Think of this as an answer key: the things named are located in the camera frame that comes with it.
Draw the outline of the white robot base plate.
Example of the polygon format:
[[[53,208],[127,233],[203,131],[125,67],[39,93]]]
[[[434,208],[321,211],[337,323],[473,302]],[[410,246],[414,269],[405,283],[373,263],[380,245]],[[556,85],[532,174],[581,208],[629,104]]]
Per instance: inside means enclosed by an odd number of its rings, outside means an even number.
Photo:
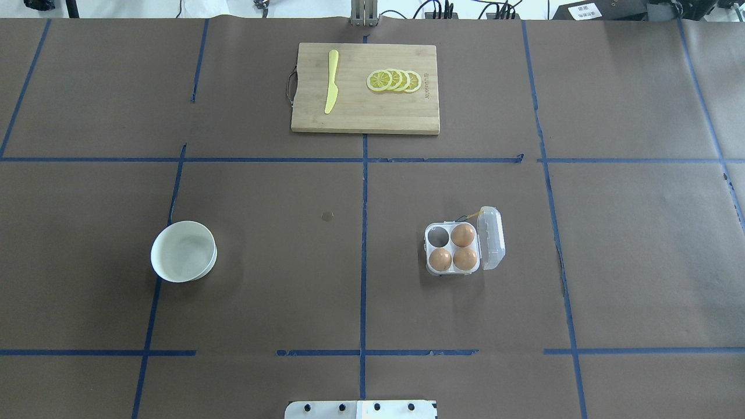
[[[295,401],[285,418],[437,418],[433,400],[319,400]]]

